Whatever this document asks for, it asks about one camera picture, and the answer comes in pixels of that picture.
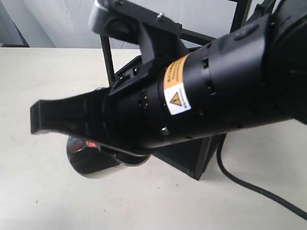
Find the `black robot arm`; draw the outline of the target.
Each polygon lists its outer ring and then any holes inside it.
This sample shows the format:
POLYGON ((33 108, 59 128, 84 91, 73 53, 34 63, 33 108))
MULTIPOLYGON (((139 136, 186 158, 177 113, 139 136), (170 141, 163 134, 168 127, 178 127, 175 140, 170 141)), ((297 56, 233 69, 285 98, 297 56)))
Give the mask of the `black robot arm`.
POLYGON ((194 139, 284 120, 307 121, 307 3, 283 0, 189 52, 181 26, 126 0, 96 0, 96 33, 141 55, 109 87, 30 108, 32 134, 57 132, 146 156, 194 139))

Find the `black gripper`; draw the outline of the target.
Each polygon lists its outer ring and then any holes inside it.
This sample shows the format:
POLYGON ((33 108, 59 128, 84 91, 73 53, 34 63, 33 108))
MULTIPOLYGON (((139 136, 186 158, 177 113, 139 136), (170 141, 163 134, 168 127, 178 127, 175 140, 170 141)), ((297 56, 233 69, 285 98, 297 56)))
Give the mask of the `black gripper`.
POLYGON ((113 16, 103 34, 139 45, 141 61, 128 64, 109 88, 30 107, 31 134, 57 132, 132 154, 189 141, 165 99, 167 67, 188 53, 181 26, 170 19, 113 16))

